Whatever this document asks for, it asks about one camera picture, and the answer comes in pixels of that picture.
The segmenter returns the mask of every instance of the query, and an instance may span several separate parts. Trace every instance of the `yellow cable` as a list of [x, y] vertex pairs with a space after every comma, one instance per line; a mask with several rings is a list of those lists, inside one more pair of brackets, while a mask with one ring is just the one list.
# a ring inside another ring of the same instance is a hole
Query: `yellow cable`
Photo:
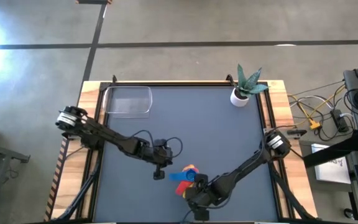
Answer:
[[336, 93], [334, 93], [333, 95], [331, 95], [327, 100], [325, 100], [324, 102], [322, 102], [320, 105], [318, 105], [308, 116], [306, 116], [306, 119], [304, 119], [303, 121], [294, 124], [294, 126], [298, 126], [303, 124], [304, 122], [308, 121], [309, 118], [320, 108], [322, 107], [324, 104], [326, 104], [330, 99], [332, 99], [334, 96], [338, 95], [340, 92], [343, 91], [343, 89], [345, 89], [345, 86], [340, 87], [340, 89], [337, 90]]
[[[295, 101], [298, 101], [298, 98], [296, 96], [293, 96], [291, 94], [287, 94], [289, 97], [292, 97]], [[301, 104], [299, 104], [299, 107], [301, 108], [301, 111], [303, 112], [303, 114], [306, 117], [309, 117], [308, 113], [305, 111], [305, 109], [303, 108], [303, 106]]]
[[[288, 96], [289, 96], [289, 97], [292, 97], [293, 99], [295, 99], [295, 101], [298, 101], [298, 98], [295, 97], [294, 95], [288, 94]], [[308, 115], [308, 113], [306, 112], [306, 110], [303, 108], [303, 106], [302, 106], [301, 104], [299, 104], [298, 106], [300, 107], [300, 109], [301, 109], [301, 111], [303, 112], [303, 114], [304, 114], [307, 118], [309, 118], [309, 123], [310, 123], [310, 129], [311, 129], [311, 130], [314, 130], [314, 129], [316, 129], [316, 128], [320, 128], [320, 127], [321, 127], [320, 122], [314, 121], [314, 120], [310, 117], [310, 115]]]

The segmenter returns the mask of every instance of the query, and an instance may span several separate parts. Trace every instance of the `green leaf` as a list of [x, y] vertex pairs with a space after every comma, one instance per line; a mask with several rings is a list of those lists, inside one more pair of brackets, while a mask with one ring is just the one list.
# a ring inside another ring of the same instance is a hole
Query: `green leaf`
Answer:
[[264, 91], [268, 88], [268, 86], [262, 85], [262, 84], [258, 84], [256, 85], [253, 89], [249, 90], [249, 93], [251, 94], [257, 94], [260, 93], [261, 91]]
[[244, 85], [247, 84], [246, 76], [244, 75], [244, 71], [242, 70], [242, 67], [240, 64], [237, 66], [237, 75], [239, 77], [239, 86], [244, 87]]
[[258, 79], [260, 77], [261, 71], [262, 71], [262, 68], [260, 68], [254, 74], [252, 74], [251, 77], [249, 77], [249, 79], [247, 80], [247, 83], [244, 88], [246, 88], [248, 90], [253, 89], [254, 86], [258, 83]]
[[246, 93], [246, 92], [243, 92], [243, 91], [240, 92], [240, 95], [241, 95], [241, 96], [246, 96], [246, 97], [248, 97], [248, 98], [250, 98], [250, 96], [251, 96], [251, 94]]

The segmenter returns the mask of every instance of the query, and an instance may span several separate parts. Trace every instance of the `concrete floor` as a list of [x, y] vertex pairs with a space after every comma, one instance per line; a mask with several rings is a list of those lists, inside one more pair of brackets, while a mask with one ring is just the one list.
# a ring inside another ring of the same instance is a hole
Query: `concrete floor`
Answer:
[[[91, 43], [99, 10], [71, 0], [0, 0], [0, 44]], [[260, 40], [358, 40], [358, 0], [116, 0], [99, 42]], [[42, 220], [61, 141], [54, 122], [76, 104], [88, 53], [0, 50], [0, 145], [32, 155], [2, 187], [0, 223]], [[358, 45], [98, 49], [89, 79], [220, 80], [237, 63], [246, 73], [263, 67], [262, 79], [282, 79], [296, 93], [358, 67]], [[346, 193], [313, 183], [313, 195], [321, 218], [346, 221]]]

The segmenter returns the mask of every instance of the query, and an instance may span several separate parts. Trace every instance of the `white pot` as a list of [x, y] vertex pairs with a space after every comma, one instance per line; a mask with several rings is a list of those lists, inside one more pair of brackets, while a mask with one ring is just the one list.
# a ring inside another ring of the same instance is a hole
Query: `white pot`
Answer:
[[234, 93], [236, 91], [236, 89], [234, 88], [233, 91], [231, 92], [230, 95], [230, 102], [234, 105], [234, 106], [238, 106], [238, 107], [242, 107], [245, 106], [248, 103], [248, 98], [246, 99], [240, 99], [236, 96], [236, 94]]

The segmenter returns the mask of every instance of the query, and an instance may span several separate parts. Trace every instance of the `succulent plant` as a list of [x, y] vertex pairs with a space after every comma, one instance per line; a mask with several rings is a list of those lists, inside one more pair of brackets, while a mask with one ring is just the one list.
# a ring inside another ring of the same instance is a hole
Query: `succulent plant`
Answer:
[[237, 86], [235, 86], [235, 88], [240, 93], [241, 96], [246, 96], [249, 98], [251, 95], [258, 94], [261, 91], [264, 91], [268, 88], [263, 84], [258, 84], [258, 79], [260, 77], [261, 71], [262, 68], [257, 70], [248, 79], [246, 79], [246, 76], [244, 75], [244, 71], [242, 70], [241, 65], [237, 66], [237, 74], [239, 77], [239, 81]]

